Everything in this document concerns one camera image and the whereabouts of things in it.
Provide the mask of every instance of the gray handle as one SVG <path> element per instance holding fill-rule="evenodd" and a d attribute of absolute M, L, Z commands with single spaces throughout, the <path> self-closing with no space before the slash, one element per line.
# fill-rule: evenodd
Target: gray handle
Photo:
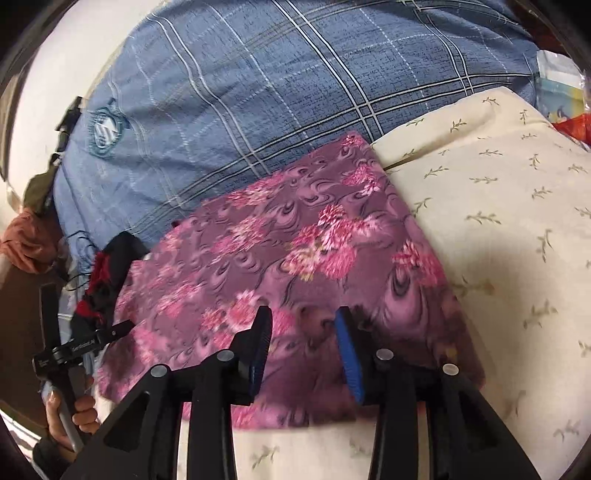
<path fill-rule="evenodd" d="M 86 371 L 83 367 L 73 367 L 68 370 L 68 376 L 72 383 L 74 396 L 78 399 L 86 392 Z M 84 441 L 80 434 L 80 430 L 74 425 L 74 422 L 72 422 L 72 415 L 74 415 L 74 413 L 75 412 L 69 411 L 66 402 L 62 399 L 59 411 L 61 424 L 64 426 L 66 435 L 68 435 L 68 438 L 72 443 L 72 448 L 78 453 L 84 448 Z"/>

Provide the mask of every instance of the human hand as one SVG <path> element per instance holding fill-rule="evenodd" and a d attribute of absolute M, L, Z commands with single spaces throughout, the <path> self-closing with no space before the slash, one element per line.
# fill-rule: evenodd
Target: human hand
<path fill-rule="evenodd" d="M 89 377 L 87 379 L 86 387 L 89 388 L 93 383 L 94 379 Z M 60 420 L 61 402 L 62 399 L 60 394 L 56 390 L 52 391 L 45 406 L 49 435 L 51 435 L 60 446 L 69 450 L 69 454 L 72 454 L 72 443 Z M 94 434 L 99 429 L 100 424 L 97 421 L 98 413 L 94 406 L 95 399 L 90 395 L 84 395 L 83 397 L 78 398 L 76 403 L 74 403 L 77 413 L 72 416 L 72 422 L 80 428 L 81 432 Z M 68 455 L 62 449 L 60 449 L 60 451 L 68 460 L 73 459 L 71 458 L 71 455 Z"/>

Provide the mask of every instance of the olive green cloth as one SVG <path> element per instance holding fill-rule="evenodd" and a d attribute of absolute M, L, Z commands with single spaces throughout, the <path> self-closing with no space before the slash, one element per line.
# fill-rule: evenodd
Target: olive green cloth
<path fill-rule="evenodd" d="M 42 216 L 46 212 L 47 196 L 53 188 L 58 166 L 49 165 L 45 173 L 35 175 L 27 185 L 22 205 L 30 208 L 36 215 Z"/>

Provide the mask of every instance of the cream floral fabric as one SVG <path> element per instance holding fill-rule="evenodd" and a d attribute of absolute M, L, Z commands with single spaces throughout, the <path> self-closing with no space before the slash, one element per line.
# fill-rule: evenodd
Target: cream floral fabric
<path fill-rule="evenodd" d="M 470 319 L 485 397 L 557 480 L 591 432 L 591 155 L 506 88 L 373 148 Z"/>

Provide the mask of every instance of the red object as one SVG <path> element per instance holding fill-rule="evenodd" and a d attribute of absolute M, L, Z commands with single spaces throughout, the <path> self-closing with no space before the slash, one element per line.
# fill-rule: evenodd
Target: red object
<path fill-rule="evenodd" d="M 51 216 L 38 217 L 25 208 L 8 225 L 0 242 L 0 253 L 10 263 L 27 273 L 42 274 L 51 270 L 57 259 L 61 231 Z"/>
<path fill-rule="evenodd" d="M 568 119 L 566 122 L 559 124 L 552 124 L 559 132 L 570 135 L 587 145 L 591 144 L 591 113 L 583 113 L 582 115 Z"/>
<path fill-rule="evenodd" d="M 89 301 L 89 296 L 94 295 L 101 288 L 108 290 L 108 283 L 111 280 L 109 273 L 109 256 L 104 252 L 98 252 L 95 256 L 95 266 L 90 274 L 90 281 L 84 298 L 78 302 L 76 313 L 87 319 L 92 319 L 95 325 L 105 325 L 102 313 L 97 311 Z"/>

